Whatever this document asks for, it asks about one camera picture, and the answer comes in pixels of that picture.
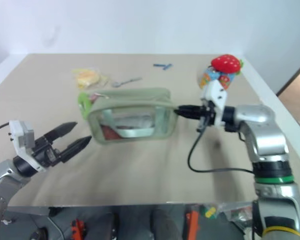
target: colorful toy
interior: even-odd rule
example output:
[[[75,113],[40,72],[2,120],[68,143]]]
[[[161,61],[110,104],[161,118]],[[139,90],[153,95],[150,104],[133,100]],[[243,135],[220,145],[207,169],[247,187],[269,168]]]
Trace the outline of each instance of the colorful toy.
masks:
[[[240,74],[242,67],[243,62],[233,55],[218,56],[211,61],[211,66],[204,71],[199,86],[203,88],[208,82],[219,80],[223,88],[227,89],[235,76]]]

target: beige table surface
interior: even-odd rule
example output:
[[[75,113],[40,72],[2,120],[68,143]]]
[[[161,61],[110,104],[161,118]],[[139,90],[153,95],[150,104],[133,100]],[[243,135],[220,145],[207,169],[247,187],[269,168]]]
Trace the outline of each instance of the beige table surface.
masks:
[[[32,54],[0,85],[0,124],[18,119],[31,123],[38,138],[59,124],[77,121],[75,129],[55,143],[62,150],[90,134],[77,105],[72,70],[97,67],[116,81],[142,77],[121,88],[165,87],[177,105],[199,105],[197,72],[213,55]],[[154,63],[172,63],[167,71]],[[260,100],[241,74],[228,89],[227,104],[258,104]],[[118,143],[94,140],[66,164],[38,173],[20,190],[10,206],[100,206],[159,203],[250,201],[253,176],[244,172],[195,173],[187,167],[198,122],[179,118],[167,140]],[[15,156],[0,130],[0,162]],[[291,166],[300,186],[300,159],[290,147]],[[192,156],[198,169],[251,169],[246,148],[237,134],[210,127]]]

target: white wall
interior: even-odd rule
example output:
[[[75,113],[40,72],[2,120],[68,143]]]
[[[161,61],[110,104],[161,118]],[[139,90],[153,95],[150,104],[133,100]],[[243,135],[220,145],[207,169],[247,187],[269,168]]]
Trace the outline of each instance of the white wall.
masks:
[[[276,92],[300,67],[300,0],[0,0],[4,52],[245,54]]]

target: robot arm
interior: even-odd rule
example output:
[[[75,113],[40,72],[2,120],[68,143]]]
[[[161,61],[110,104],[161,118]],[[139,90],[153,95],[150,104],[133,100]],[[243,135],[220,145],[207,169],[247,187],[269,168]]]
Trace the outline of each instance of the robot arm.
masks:
[[[244,135],[258,196],[252,204],[255,232],[264,240],[300,238],[300,192],[274,112],[264,105],[225,106],[226,98],[226,91],[214,80],[203,89],[202,106],[179,106],[175,112],[200,120],[199,129],[209,117],[208,126],[224,124],[226,132]]]
[[[52,147],[54,140],[69,133],[76,124],[61,124],[35,140],[34,131],[26,122],[9,122],[10,140],[17,156],[0,163],[0,222],[11,198],[33,175],[44,172],[59,162],[67,162],[88,145],[91,136],[76,140],[62,152]]]

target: green zipper pouch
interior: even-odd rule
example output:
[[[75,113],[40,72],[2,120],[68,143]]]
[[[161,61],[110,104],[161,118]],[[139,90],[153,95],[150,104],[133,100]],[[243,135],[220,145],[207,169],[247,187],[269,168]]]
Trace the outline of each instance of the green zipper pouch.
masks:
[[[78,103],[101,144],[164,139],[176,126],[176,106],[166,88],[98,90],[81,93]]]

